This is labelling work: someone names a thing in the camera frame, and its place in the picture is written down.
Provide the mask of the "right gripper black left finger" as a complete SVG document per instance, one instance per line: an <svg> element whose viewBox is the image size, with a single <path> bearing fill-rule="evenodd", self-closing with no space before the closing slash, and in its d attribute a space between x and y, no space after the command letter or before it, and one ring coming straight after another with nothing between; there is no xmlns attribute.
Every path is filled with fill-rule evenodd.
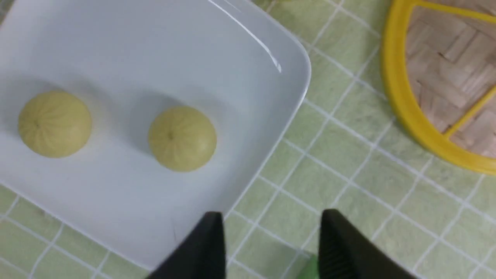
<svg viewBox="0 0 496 279"><path fill-rule="evenodd" d="M206 212L148 279L225 279L226 242L221 212Z"/></svg>

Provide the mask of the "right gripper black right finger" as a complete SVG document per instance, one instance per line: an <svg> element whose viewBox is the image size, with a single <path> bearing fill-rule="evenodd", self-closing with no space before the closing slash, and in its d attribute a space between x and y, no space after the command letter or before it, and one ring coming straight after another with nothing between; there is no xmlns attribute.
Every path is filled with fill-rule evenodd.
<svg viewBox="0 0 496 279"><path fill-rule="evenodd" d="M414 279L349 222L337 209L321 214L320 279Z"/></svg>

